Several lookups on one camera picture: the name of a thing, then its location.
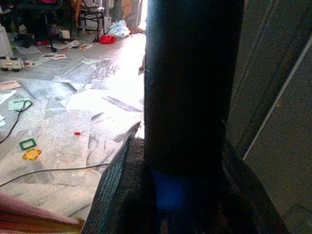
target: white toy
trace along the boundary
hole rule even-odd
[[[24,67],[24,62],[17,57],[0,57],[0,68],[2,71],[18,72]]]

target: cable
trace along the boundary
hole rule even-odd
[[[38,172],[53,172],[53,171],[73,171],[73,170],[84,170],[84,169],[88,169],[88,168],[93,168],[93,167],[101,167],[101,166],[107,166],[109,165],[109,163],[103,163],[103,164],[98,164],[98,165],[94,165],[94,166],[89,166],[89,167],[78,167],[78,168],[60,168],[60,169],[47,169],[47,170],[40,170],[40,171],[34,171],[34,172],[29,172],[29,173],[26,173],[26,174],[23,174],[23,175],[20,175],[18,177],[15,177],[14,179],[11,179],[3,184],[0,185],[0,187],[8,184],[8,183],[11,183],[12,181],[16,180],[16,179],[19,179],[21,177],[24,177],[24,176],[27,176],[27,175],[31,175],[31,174],[34,174],[34,173],[38,173]]]
[[[25,108],[26,102],[30,102],[30,105],[27,106],[27,107]],[[13,124],[13,126],[12,126],[12,128],[11,128],[9,134],[8,134],[3,140],[0,141],[0,144],[3,143],[5,140],[7,140],[7,138],[11,135],[13,129],[15,128],[15,125],[16,125],[16,124],[18,123],[18,121],[19,121],[19,118],[20,118],[21,113],[24,112],[24,111],[26,111],[29,107],[31,107],[32,104],[33,104],[33,103],[32,103],[31,101],[25,100],[25,101],[24,101],[24,104],[23,104],[23,107],[22,107],[20,110],[15,110],[15,111],[17,111],[17,112],[19,113],[19,114],[18,114],[18,117],[17,117],[15,123]]]

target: black cylinder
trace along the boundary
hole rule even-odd
[[[145,158],[174,176],[221,168],[243,0],[148,0]]]

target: floor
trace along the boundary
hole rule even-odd
[[[80,36],[85,49],[58,50],[67,58],[51,60],[21,71],[0,71],[0,81],[17,80],[20,88],[2,104],[0,127],[3,139],[18,113],[8,102],[30,98],[33,105],[23,112],[10,137],[0,145],[0,184],[19,175],[43,169],[76,168],[109,163],[121,146],[124,133],[143,121],[143,74],[138,73],[144,55],[145,36],[131,35],[114,44],[92,43],[94,35]],[[41,53],[21,59],[38,58]],[[98,59],[87,65],[84,59]],[[42,153],[34,161],[24,160],[19,142],[33,138]],[[105,166],[80,171],[44,172],[24,176],[0,192],[45,208],[59,215],[87,218]]]

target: wall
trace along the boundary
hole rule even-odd
[[[227,139],[243,156],[312,31],[311,0],[245,6]]]
[[[278,212],[312,211],[312,48],[295,72],[245,162]]]

